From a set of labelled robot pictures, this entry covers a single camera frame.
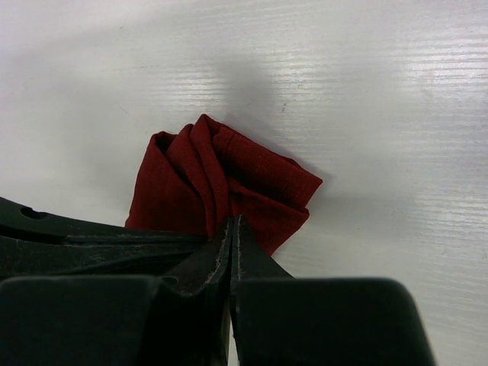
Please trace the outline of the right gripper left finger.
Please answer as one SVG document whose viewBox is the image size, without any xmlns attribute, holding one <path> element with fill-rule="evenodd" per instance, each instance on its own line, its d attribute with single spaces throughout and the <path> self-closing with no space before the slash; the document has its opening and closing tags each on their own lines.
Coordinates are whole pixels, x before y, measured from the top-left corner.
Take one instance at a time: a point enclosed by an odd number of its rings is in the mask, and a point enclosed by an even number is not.
<svg viewBox="0 0 488 366">
<path fill-rule="evenodd" d="M 227 364 L 232 231 L 162 275 L 1 278 L 1 363 Z"/>
</svg>

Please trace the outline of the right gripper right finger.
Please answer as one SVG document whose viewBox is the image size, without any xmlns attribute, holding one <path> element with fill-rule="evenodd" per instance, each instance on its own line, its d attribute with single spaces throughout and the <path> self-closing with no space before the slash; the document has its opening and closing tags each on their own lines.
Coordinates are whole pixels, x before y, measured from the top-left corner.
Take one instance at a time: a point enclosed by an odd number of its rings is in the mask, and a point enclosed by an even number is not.
<svg viewBox="0 0 488 366">
<path fill-rule="evenodd" d="M 233 224 L 230 314 L 242 365 L 432 365 L 416 303 L 388 278 L 295 278 Z"/>
</svg>

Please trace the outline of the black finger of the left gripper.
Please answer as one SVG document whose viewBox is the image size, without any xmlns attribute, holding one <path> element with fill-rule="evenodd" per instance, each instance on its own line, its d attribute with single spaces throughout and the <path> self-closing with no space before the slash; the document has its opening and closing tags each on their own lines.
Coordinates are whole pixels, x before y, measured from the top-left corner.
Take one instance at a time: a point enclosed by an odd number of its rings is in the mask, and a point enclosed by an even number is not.
<svg viewBox="0 0 488 366">
<path fill-rule="evenodd" d="M 2 279 L 163 275 L 206 242 L 206 236 L 76 220 L 1 199 Z"/>
</svg>

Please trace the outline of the dark red cloth napkin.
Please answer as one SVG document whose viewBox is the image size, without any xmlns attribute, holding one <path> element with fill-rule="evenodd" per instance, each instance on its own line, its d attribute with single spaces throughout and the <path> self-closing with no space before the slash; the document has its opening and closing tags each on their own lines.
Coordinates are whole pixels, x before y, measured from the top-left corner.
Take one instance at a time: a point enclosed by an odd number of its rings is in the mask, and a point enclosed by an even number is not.
<svg viewBox="0 0 488 366">
<path fill-rule="evenodd" d="M 149 139 L 125 226 L 212 237 L 243 215 L 273 254 L 307 221 L 322 179 L 202 114 L 179 133 Z"/>
</svg>

